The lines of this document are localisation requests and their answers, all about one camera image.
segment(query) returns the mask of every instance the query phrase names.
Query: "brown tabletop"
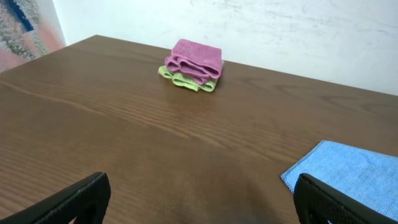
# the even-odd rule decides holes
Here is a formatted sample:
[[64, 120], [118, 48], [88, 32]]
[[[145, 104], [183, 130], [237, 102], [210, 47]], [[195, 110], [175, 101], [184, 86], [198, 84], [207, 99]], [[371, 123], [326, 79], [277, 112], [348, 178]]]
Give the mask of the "brown tabletop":
[[398, 96], [232, 62], [196, 93], [169, 53], [94, 36], [0, 74], [0, 218], [105, 171], [104, 223], [298, 223], [280, 175], [322, 139], [398, 156]]

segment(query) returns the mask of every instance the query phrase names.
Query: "blue microfiber towel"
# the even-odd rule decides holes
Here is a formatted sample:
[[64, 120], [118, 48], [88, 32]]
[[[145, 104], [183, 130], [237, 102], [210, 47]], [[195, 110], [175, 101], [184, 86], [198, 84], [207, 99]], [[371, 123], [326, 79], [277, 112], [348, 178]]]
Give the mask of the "blue microfiber towel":
[[398, 157], [322, 141], [282, 174], [292, 192], [301, 173], [398, 221]]

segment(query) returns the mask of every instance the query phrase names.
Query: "green microfiber towel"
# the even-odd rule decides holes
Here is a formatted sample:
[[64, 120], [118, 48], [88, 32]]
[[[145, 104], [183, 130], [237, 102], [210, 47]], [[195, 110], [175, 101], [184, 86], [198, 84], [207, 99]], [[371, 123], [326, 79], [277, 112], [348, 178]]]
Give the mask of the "green microfiber towel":
[[159, 74], [166, 79], [172, 80], [174, 85], [182, 86], [193, 91], [198, 91], [199, 89], [202, 89], [203, 91], [212, 92], [216, 88], [216, 84], [218, 81], [218, 79], [211, 79], [205, 84], [199, 85], [195, 81], [193, 81], [192, 78], [186, 75], [183, 75], [179, 72], [170, 72], [165, 65], [160, 66]]

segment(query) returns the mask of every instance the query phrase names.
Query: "pink microfiber towel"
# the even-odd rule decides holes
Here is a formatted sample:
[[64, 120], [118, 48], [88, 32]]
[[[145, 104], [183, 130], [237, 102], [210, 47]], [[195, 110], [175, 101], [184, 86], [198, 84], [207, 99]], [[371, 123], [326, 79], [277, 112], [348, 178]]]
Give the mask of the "pink microfiber towel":
[[219, 78], [223, 63], [221, 49], [181, 39], [165, 60], [171, 72], [190, 75], [202, 85], [211, 78]]

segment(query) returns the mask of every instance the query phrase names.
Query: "painting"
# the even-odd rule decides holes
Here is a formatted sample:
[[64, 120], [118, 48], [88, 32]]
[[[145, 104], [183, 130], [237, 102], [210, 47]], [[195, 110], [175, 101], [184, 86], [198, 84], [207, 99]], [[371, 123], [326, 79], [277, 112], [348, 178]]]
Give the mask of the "painting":
[[62, 47], [35, 0], [0, 0], [0, 72]]

